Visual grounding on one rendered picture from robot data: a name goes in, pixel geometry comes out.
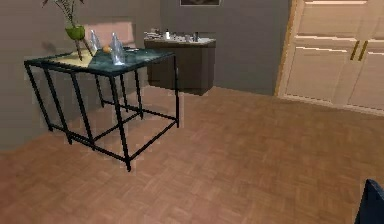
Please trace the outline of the clear glass vase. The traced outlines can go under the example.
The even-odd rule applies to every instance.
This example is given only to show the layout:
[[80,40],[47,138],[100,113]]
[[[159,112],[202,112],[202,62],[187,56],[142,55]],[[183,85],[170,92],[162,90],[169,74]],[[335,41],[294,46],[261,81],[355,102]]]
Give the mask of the clear glass vase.
[[100,41],[93,30],[90,31],[90,43],[94,51],[97,51],[101,48]]
[[124,65],[125,64],[124,49],[115,33],[112,34],[112,41],[111,41],[110,47],[112,49],[111,56],[112,56],[113,63],[115,65]]

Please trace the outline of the dark blue chair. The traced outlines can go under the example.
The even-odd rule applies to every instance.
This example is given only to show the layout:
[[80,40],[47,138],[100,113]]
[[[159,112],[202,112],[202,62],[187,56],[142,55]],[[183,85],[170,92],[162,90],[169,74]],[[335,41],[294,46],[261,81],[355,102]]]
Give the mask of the dark blue chair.
[[384,189],[373,179],[365,182],[354,224],[384,224]]

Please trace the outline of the dark brown cabinet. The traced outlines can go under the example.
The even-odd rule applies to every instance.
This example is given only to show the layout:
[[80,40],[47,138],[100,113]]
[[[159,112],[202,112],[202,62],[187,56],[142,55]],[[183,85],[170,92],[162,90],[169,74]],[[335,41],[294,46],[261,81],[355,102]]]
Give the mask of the dark brown cabinet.
[[144,46],[173,52],[173,58],[165,59],[147,67],[148,83],[151,86],[174,89],[174,66],[178,69],[178,88],[181,92],[204,95],[213,87],[215,75],[216,40],[200,38],[198,42],[164,39],[145,39]]

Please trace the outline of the yellow table mat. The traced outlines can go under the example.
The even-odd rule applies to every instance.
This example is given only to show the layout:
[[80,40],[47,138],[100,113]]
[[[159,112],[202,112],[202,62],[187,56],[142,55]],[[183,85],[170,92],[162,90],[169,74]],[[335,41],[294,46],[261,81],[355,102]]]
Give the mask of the yellow table mat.
[[68,55],[58,56],[53,59],[49,59],[49,62],[57,63],[58,65],[66,67],[80,67],[87,68],[91,63],[93,56],[88,50],[81,51],[81,57],[77,52],[69,53]]

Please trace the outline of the green pot house plant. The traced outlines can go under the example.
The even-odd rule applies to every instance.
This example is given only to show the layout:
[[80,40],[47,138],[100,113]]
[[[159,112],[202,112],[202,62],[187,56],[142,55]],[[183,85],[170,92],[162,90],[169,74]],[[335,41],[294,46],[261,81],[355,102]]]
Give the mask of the green pot house plant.
[[75,8],[78,2],[84,0],[42,0],[41,7],[44,8],[49,2],[53,2],[62,12],[65,18],[65,31],[68,37],[75,42],[79,60],[83,60],[80,43],[83,43],[90,55],[93,55],[89,44],[85,40],[85,27],[78,23]]

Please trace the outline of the cream double door wardrobe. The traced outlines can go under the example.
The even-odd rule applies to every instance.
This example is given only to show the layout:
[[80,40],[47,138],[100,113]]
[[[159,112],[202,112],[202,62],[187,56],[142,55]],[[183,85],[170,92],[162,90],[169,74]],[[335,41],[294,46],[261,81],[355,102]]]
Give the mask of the cream double door wardrobe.
[[384,0],[294,0],[276,95],[384,116]]

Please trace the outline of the black frame glass table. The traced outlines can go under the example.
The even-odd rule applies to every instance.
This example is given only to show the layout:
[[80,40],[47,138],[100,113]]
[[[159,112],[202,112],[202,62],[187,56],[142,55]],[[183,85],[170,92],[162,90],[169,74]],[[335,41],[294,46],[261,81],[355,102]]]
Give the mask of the black frame glass table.
[[[123,79],[123,75],[128,72],[137,73],[140,68],[148,67],[154,63],[166,60],[168,58],[175,59],[176,55],[172,52],[164,52],[164,51],[155,50],[155,49],[126,47],[124,49],[124,56],[126,59],[126,63],[123,65],[115,65],[112,62],[111,57],[107,55],[107,53],[99,50],[91,58],[90,62],[85,66],[80,66],[80,65],[71,63],[69,61],[69,57],[71,55],[72,55],[71,53],[63,53],[63,54],[57,54],[53,56],[27,59],[24,61],[25,70],[28,74],[30,83],[34,90],[36,99],[39,103],[40,110],[43,113],[48,129],[50,131],[53,131],[55,129],[60,130],[65,133],[67,140],[70,143],[74,141],[79,142],[85,146],[90,147],[94,151],[101,152],[105,155],[108,155],[119,161],[124,162],[126,165],[126,168],[130,169],[131,161],[135,159],[138,155],[140,155],[145,148],[148,148],[149,145],[144,144],[142,148],[139,148],[138,151],[134,153],[130,153],[128,151],[124,124],[129,122],[131,119],[130,118],[124,119],[121,115],[121,110],[122,109],[132,110],[134,112],[132,115],[133,117],[137,117],[137,116],[142,117],[148,114],[150,111],[148,109],[143,108],[143,106],[140,104],[136,106],[131,106],[126,102],[121,103],[118,99],[116,82],[121,81]],[[31,71],[33,67],[40,68],[44,72],[52,98],[54,100],[57,113],[60,118],[60,122],[61,122],[60,125],[55,125],[50,121],[47,110],[41,98],[40,91],[37,87],[36,81],[33,77],[33,73]],[[69,130],[66,119],[63,114],[63,110],[61,108],[61,105],[57,96],[56,89],[54,87],[54,84],[50,75],[52,71],[62,72],[62,73],[68,74],[71,77],[75,94],[77,97],[79,109],[83,118],[83,122],[85,124],[86,132],[87,132],[85,136],[82,136],[80,134],[77,134]],[[85,110],[80,87],[77,81],[77,75],[79,73],[89,73],[94,75],[95,77],[102,76],[102,77],[106,77],[109,80],[112,99],[110,101],[103,99],[101,103],[103,105],[110,104],[115,108],[117,124],[97,136],[93,135],[91,132],[89,119]],[[108,135],[114,130],[118,130],[120,133],[120,139],[121,139],[122,150],[123,150],[122,155],[115,154],[111,151],[108,151],[96,145],[96,142],[99,139],[103,138],[104,136]]]

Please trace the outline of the framed wall picture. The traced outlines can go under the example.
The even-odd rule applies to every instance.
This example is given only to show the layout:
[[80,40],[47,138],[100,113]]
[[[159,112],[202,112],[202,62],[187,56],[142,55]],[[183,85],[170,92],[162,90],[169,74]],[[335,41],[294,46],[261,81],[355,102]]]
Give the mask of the framed wall picture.
[[220,6],[222,0],[180,0],[180,6]]

